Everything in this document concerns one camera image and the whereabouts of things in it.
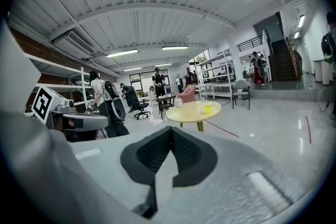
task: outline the red pants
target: red pants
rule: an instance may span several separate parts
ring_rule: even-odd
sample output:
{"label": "red pants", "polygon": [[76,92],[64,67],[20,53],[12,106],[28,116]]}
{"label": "red pants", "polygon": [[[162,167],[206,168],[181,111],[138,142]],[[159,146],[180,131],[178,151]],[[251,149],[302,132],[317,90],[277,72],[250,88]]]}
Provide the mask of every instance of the red pants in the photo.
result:
{"label": "red pants", "polygon": [[265,80],[264,78],[261,78],[259,76],[259,71],[258,71],[258,68],[254,67],[254,84],[258,84],[258,81],[261,82],[261,84],[265,84]]}

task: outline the yellow table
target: yellow table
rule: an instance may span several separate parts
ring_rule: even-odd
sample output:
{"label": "yellow table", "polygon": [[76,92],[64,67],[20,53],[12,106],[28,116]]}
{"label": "yellow table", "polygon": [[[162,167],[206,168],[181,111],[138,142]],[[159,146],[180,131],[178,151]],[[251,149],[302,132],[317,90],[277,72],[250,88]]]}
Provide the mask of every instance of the yellow table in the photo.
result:
{"label": "yellow table", "polygon": [[[209,114],[205,113],[204,103],[206,102],[212,103],[212,111]],[[180,122],[180,127],[183,127],[183,123],[196,122],[198,130],[200,132],[204,132],[203,121],[210,119],[214,115],[218,114],[221,109],[222,106],[217,102],[197,101],[183,104],[183,106],[180,108],[170,108],[166,112],[166,116],[172,121]]]}

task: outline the air conditioner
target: air conditioner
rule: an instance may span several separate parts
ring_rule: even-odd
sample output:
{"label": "air conditioner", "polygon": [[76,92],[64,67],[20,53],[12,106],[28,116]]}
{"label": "air conditioner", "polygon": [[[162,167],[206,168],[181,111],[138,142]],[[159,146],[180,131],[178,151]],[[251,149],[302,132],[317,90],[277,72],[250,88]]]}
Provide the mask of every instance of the air conditioner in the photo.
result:
{"label": "air conditioner", "polygon": [[54,46],[77,59],[91,58],[94,49],[75,30],[70,30],[53,41]]}

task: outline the shelving unit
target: shelving unit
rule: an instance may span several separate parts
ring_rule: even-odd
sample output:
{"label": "shelving unit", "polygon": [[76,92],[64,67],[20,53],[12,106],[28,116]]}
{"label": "shelving unit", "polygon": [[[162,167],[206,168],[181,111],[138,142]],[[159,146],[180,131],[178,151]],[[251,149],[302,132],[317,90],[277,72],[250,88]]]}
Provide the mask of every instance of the shelving unit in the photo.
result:
{"label": "shelving unit", "polygon": [[[233,76],[234,73],[228,73],[228,74],[222,74],[219,76],[213,76],[211,78],[203,78],[203,73],[204,72],[209,72],[211,70],[215,70],[217,68],[222,68],[222,67],[226,67],[226,70],[229,71],[228,65],[229,65],[229,60],[227,59],[227,55],[225,54],[225,52],[221,52],[219,55],[210,58],[208,60],[205,60],[199,64],[197,64],[197,67],[201,67],[204,65],[208,65],[214,61],[218,61],[224,59],[224,62],[220,63],[219,66],[217,67],[211,67],[211,68],[207,68],[207,69],[203,69],[200,72],[197,72],[198,74],[198,80],[201,82],[201,84],[197,85],[196,88],[198,89],[199,92],[199,97],[200,99],[202,99],[202,94],[205,94],[205,97],[207,98],[208,94],[213,96],[213,99],[215,99],[215,96],[217,97],[229,97],[230,99],[232,98],[232,89],[231,89],[231,85],[233,85],[234,83],[231,82],[231,75]],[[216,83],[216,82],[212,82],[212,83],[204,83],[205,79],[216,79],[216,78],[221,78],[221,77],[228,77],[228,82],[227,83]],[[223,88],[229,88],[228,92],[217,92],[215,91],[215,87],[223,87]]]}
{"label": "shelving unit", "polygon": [[[62,85],[62,84],[45,84],[45,83],[37,83],[34,91],[37,91],[39,87],[46,86],[49,87],[55,91],[62,92],[62,91],[69,91],[70,96],[73,99],[72,92],[73,91],[81,91],[84,97],[84,101],[74,103],[74,105],[80,105],[80,104],[87,104],[87,97],[86,97],[86,89],[91,89],[91,87],[86,86],[84,83],[84,77],[89,77],[89,73],[85,73],[83,71],[83,67],[81,67],[80,70],[66,67],[59,65],[54,62],[47,61],[45,59],[38,58],[36,56],[25,54],[27,58],[31,60],[31,62],[34,64],[34,66],[41,72],[46,74],[51,74],[54,76],[60,76],[60,77],[67,77],[68,78],[68,85]],[[80,75],[81,84],[82,85],[71,85],[71,78],[77,77]]]}

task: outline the gray chair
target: gray chair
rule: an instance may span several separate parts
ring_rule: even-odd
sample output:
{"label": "gray chair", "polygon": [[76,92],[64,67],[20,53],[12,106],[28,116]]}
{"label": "gray chair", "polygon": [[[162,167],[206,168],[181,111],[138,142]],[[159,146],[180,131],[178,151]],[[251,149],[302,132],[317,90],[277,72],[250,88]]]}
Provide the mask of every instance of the gray chair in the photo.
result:
{"label": "gray chair", "polygon": [[[235,92],[235,90],[247,90],[242,92]],[[248,109],[250,110],[250,86],[245,80],[238,80],[234,85],[232,85],[232,109],[234,108],[233,99],[235,99],[235,105],[237,105],[237,96],[247,96],[248,98]]]}

